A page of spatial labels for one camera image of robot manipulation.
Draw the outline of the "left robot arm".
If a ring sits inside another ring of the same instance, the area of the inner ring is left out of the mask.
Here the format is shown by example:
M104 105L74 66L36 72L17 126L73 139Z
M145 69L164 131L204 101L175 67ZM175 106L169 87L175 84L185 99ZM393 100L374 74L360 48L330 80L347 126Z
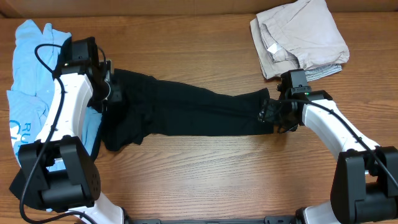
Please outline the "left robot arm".
M21 217L33 223L26 207L49 208L57 216L43 223L68 216L84 223L129 223L124 209L102 193L98 169L81 141L87 107L102 113L109 104L122 101L111 61L94 37L68 40L50 73L55 92L47 120L35 141L19 149L16 179L24 180Z

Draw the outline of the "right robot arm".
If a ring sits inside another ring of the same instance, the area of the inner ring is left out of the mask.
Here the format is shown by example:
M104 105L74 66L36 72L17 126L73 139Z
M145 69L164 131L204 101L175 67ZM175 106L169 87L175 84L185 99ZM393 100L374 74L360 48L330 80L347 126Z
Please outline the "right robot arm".
M366 223L397 218L397 149L367 138L339 111L324 90L313 91L302 69L281 76L278 100L265 100L259 120L279 134L311 129L335 157L330 200L265 223Z

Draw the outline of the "black t-shirt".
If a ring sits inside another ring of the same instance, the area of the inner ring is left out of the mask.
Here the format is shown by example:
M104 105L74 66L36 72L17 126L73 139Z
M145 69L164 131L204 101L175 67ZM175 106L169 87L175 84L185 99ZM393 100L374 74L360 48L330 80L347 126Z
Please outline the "black t-shirt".
M166 136L244 136L272 134L257 116L269 91L229 96L184 83L158 80L117 69L122 102L109 105L101 121L101 140L109 151L141 144L150 134Z

